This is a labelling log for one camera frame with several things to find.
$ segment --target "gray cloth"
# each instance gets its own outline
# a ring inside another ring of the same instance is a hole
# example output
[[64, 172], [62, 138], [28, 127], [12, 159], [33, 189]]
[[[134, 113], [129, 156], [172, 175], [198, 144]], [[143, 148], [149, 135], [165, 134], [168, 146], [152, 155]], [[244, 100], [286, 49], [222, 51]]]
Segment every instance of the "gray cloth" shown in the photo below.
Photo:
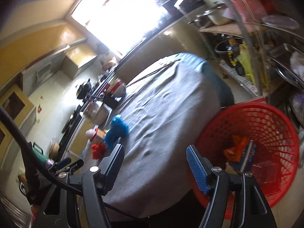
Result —
[[[125, 158], [103, 200], [139, 217], [176, 204], [191, 189], [186, 148], [196, 142], [219, 108], [216, 88], [182, 60], [127, 87], [127, 95], [114, 111], [130, 127], [121, 141]], [[109, 209], [107, 213], [112, 221], [127, 219]]]

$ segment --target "blue gripper pad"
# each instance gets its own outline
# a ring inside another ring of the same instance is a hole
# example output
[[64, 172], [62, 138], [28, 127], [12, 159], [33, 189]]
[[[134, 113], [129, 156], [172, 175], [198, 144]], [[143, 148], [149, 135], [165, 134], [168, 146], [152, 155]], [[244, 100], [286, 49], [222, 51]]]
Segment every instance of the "blue gripper pad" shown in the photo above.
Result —
[[199, 190], [208, 196], [211, 189], [207, 182], [206, 170], [203, 168], [201, 162], [199, 161], [191, 146], [187, 147], [186, 157]]

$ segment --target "window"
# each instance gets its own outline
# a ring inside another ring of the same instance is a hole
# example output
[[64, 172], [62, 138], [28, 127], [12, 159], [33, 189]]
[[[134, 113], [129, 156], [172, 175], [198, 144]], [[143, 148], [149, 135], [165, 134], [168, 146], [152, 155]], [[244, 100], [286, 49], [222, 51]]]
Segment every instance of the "window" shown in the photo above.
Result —
[[119, 57], [124, 57], [161, 18], [152, 0], [81, 0], [72, 18]]

